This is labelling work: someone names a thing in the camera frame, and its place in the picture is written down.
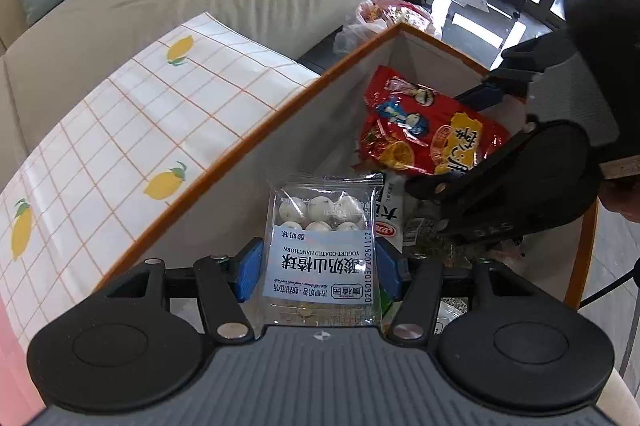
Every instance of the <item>white grid patterned fabric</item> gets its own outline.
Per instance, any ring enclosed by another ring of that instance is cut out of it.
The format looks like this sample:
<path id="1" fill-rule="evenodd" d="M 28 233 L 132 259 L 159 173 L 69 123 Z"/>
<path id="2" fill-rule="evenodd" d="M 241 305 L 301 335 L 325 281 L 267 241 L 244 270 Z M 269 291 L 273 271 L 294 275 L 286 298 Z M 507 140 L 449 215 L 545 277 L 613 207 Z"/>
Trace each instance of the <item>white grid patterned fabric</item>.
<path id="1" fill-rule="evenodd" d="M 192 36 L 179 66 L 168 49 Z M 0 193 L 0 298 L 22 348 L 86 298 L 205 170 L 318 78 L 201 14 L 113 72 L 34 149 Z M 157 200 L 150 181 L 184 181 Z M 16 203 L 31 209 L 12 257 Z"/>

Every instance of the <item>sofa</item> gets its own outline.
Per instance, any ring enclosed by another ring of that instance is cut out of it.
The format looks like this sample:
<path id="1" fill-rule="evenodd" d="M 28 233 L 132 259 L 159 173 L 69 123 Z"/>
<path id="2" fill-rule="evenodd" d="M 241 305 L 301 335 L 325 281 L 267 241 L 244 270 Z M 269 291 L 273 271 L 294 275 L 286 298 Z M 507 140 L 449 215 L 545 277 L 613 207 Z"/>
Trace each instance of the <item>sofa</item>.
<path id="1" fill-rule="evenodd" d="M 0 1 L 0 184 L 84 95 L 162 34 L 200 12 L 291 58 L 361 0 L 65 0 L 28 27 Z"/>

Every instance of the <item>human hand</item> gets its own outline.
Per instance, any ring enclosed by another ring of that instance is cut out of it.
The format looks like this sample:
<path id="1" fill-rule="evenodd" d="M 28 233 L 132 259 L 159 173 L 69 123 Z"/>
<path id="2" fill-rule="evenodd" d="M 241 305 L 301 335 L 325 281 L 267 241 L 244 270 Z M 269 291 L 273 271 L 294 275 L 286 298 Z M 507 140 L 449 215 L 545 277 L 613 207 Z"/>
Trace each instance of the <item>human hand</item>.
<path id="1" fill-rule="evenodd" d="M 625 187 L 604 181 L 598 196 L 602 205 L 612 213 L 620 213 L 628 221 L 640 223 L 640 182 Z"/>

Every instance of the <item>yellow label on red bag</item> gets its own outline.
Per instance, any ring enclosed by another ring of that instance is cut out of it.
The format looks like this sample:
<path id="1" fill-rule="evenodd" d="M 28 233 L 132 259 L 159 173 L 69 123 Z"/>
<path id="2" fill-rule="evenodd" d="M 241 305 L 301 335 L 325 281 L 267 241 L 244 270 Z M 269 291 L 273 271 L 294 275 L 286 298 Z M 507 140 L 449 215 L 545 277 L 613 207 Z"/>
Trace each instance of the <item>yellow label on red bag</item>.
<path id="1" fill-rule="evenodd" d="M 435 168 L 436 175 L 449 171 L 466 173 L 476 165 L 476 151 L 482 135 L 482 123 L 466 113 L 456 113 L 450 122 L 451 133 L 442 151 L 442 162 Z"/>

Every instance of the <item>red snack bag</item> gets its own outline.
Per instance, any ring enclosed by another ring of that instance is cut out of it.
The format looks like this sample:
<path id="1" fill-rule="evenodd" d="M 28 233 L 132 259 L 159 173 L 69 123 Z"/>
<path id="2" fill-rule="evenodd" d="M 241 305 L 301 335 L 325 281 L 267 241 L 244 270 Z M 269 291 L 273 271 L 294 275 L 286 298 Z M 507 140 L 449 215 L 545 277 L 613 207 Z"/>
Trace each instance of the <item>red snack bag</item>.
<path id="1" fill-rule="evenodd" d="M 415 174 L 465 173 L 509 139 L 497 122 L 379 66 L 364 94 L 369 108 L 360 158 Z"/>

